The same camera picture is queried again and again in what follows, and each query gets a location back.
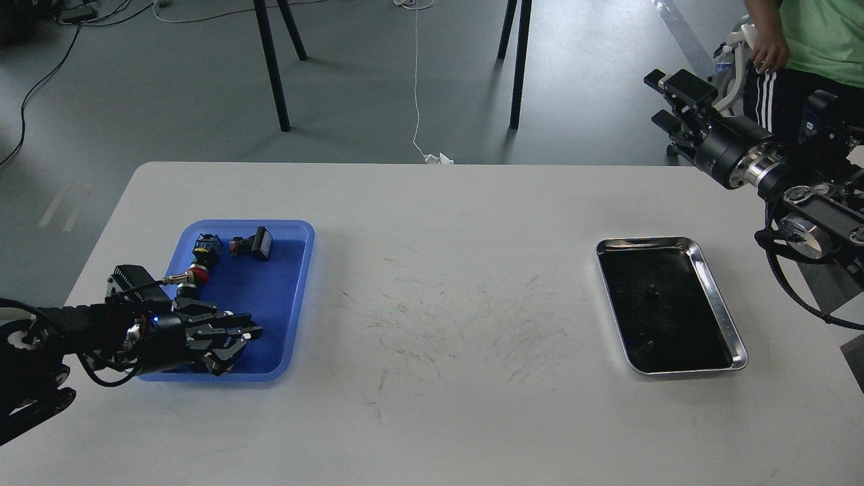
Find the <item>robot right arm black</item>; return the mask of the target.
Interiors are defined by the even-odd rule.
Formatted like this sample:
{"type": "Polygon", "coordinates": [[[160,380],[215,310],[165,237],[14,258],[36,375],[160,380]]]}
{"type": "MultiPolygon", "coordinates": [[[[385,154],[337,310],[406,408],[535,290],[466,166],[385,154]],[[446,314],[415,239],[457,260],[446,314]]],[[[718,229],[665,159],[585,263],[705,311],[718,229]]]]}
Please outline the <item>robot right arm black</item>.
{"type": "Polygon", "coordinates": [[[686,159],[727,190],[756,188],[765,203],[765,227],[754,239],[782,289],[825,323],[862,330],[806,304],[778,264],[784,257],[826,265],[848,286],[862,286],[862,169],[848,160],[861,139],[846,124],[840,98],[813,92],[797,145],[783,147],[753,120],[722,115],[713,106],[717,89],[685,69],[672,75],[654,69],[644,83],[670,105],[651,118],[669,136],[668,154],[686,159]]]}

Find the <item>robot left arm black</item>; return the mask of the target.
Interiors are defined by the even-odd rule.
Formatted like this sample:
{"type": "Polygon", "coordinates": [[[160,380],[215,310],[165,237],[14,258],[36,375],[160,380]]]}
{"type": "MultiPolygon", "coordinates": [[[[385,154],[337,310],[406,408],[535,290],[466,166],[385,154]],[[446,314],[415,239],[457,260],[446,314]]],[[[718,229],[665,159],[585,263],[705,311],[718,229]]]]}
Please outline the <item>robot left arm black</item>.
{"type": "Polygon", "coordinates": [[[88,306],[34,307],[3,299],[26,318],[2,324],[2,443],[71,406],[76,391],[65,381],[65,356],[110,387],[97,371],[124,373],[113,382],[189,366],[220,376],[232,369],[263,328],[249,313],[219,310],[188,290],[203,271],[154,279],[139,265],[120,265],[108,277],[104,302],[88,306]]]}

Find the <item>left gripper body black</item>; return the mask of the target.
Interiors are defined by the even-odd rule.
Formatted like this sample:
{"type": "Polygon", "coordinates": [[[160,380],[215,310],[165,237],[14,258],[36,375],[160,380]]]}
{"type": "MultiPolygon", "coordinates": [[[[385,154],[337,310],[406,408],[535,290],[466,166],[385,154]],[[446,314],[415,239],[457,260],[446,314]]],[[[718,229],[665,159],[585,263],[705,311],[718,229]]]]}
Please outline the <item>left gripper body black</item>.
{"type": "Polygon", "coordinates": [[[132,358],[139,375],[157,373],[193,363],[197,355],[188,344],[194,318],[213,315],[218,305],[178,296],[169,311],[148,312],[132,324],[132,358]]]}

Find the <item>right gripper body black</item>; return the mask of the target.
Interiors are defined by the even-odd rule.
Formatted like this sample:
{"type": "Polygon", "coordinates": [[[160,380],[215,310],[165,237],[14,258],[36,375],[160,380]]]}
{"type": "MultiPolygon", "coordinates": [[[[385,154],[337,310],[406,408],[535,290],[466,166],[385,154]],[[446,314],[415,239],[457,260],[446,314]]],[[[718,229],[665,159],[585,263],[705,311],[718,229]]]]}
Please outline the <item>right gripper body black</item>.
{"type": "Polygon", "coordinates": [[[755,121],[743,115],[713,115],[692,163],[726,190],[736,190],[749,182],[750,164],[776,154],[774,135],[755,121]]]}

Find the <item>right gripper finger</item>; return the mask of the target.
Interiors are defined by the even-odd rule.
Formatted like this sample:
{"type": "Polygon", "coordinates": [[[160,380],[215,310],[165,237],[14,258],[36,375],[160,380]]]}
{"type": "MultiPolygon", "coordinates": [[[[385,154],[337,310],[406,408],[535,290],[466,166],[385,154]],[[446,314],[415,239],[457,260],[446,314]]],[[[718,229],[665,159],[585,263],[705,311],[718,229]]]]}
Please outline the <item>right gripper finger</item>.
{"type": "Polygon", "coordinates": [[[685,111],[692,111],[697,119],[704,122],[720,116],[719,111],[713,107],[713,102],[719,95],[718,90],[685,69],[672,75],[654,69],[645,75],[644,83],[660,93],[673,108],[673,113],[658,111],[651,117],[652,122],[672,122],[673,119],[684,122],[685,111]]]}
{"type": "Polygon", "coordinates": [[[651,123],[661,128],[670,139],[666,152],[695,152],[706,138],[706,116],[698,111],[670,113],[661,110],[651,117],[651,123]]]}

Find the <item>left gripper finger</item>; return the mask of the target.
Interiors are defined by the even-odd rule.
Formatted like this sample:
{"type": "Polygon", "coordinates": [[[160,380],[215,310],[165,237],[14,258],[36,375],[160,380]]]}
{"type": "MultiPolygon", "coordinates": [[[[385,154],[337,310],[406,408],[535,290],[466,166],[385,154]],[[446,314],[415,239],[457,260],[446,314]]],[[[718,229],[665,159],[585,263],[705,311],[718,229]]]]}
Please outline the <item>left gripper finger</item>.
{"type": "Polygon", "coordinates": [[[249,312],[216,311],[189,317],[191,340],[224,345],[231,339],[257,340],[262,334],[263,328],[252,320],[249,312]]]}
{"type": "Polygon", "coordinates": [[[215,340],[205,341],[206,348],[198,357],[198,363],[214,376],[222,376],[231,371],[234,364],[240,359],[248,342],[250,334],[230,336],[226,342],[218,344],[215,340]]]}

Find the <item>person's hand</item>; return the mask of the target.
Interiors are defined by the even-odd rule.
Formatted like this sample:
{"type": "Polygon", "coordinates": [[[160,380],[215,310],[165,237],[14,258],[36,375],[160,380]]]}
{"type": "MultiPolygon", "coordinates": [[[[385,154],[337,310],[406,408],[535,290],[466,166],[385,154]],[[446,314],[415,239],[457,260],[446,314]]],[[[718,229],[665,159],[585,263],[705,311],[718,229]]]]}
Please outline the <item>person's hand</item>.
{"type": "Polygon", "coordinates": [[[790,51],[782,28],[778,26],[756,25],[756,39],[753,45],[752,62],[757,74],[774,74],[786,67],[790,51]]]}

